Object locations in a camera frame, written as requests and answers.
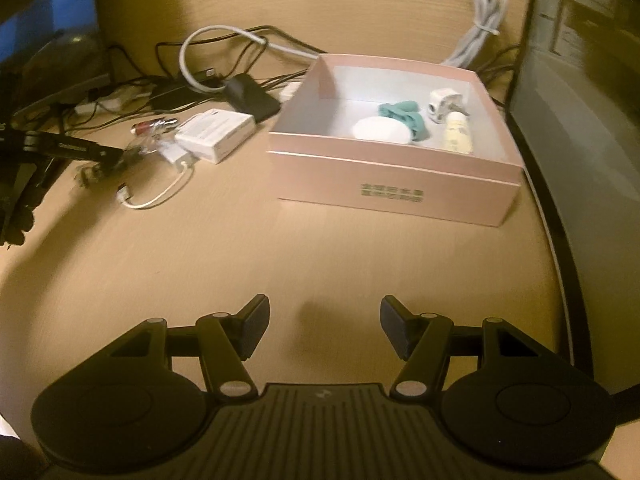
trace teal object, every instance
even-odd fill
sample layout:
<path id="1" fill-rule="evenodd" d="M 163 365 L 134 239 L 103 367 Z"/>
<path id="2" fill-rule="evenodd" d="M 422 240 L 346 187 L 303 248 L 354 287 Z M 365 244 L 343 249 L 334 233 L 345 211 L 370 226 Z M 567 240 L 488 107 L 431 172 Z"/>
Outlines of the teal object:
<path id="1" fill-rule="evenodd" d="M 427 127 L 424 119 L 418 113 L 420 107 L 415 101 L 402 101 L 396 104 L 383 104 L 378 106 L 380 117 L 390 117 L 406 124 L 412 133 L 412 140 L 424 140 L 427 138 Z"/>

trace pink box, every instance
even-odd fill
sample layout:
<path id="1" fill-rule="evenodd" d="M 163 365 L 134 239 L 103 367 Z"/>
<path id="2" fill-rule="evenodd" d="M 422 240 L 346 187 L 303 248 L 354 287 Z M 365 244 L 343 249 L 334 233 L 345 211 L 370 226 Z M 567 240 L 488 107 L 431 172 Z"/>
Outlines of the pink box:
<path id="1" fill-rule="evenodd" d="M 413 144 L 357 140 L 351 126 L 378 105 L 431 91 L 464 96 L 472 155 L 441 149 L 444 125 Z M 522 183 L 522 159 L 474 72 L 385 57 L 324 54 L 270 132 L 278 197 L 498 226 Z"/>

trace wooden table surface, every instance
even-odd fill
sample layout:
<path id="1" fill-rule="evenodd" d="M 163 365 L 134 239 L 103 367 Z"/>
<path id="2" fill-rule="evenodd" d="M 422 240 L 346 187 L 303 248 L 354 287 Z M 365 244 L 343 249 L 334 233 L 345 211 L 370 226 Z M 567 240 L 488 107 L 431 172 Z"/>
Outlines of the wooden table surface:
<path id="1" fill-rule="evenodd" d="M 88 138 L 125 146 L 132 122 Z M 561 299 L 526 185 L 500 228 L 282 201 L 270 191 L 268 126 L 221 164 L 197 162 L 192 179 L 151 210 L 116 203 L 122 179 L 80 189 L 73 164 L 36 209 L 26 243 L 2 250 L 0 413 L 23 439 L 34 442 L 38 393 L 140 321 L 190 325 L 258 293 L 270 298 L 271 323 L 246 366 L 260 387 L 389 387 L 402 362 L 380 328 L 385 294 L 456 324 L 503 317 L 556 348 Z M 175 176 L 154 157 L 126 175 L 134 202 Z M 473 362 L 454 358 L 449 380 Z M 175 369 L 202 384 L 195 358 Z"/>

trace white small box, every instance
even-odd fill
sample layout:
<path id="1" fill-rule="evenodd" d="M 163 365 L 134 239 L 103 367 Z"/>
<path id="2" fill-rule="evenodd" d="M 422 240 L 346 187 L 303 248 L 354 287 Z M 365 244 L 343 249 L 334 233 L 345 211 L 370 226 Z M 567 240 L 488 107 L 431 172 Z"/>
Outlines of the white small box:
<path id="1" fill-rule="evenodd" d="M 175 140 L 193 155 L 217 164 L 254 131 L 252 115 L 213 108 L 178 126 Z"/>

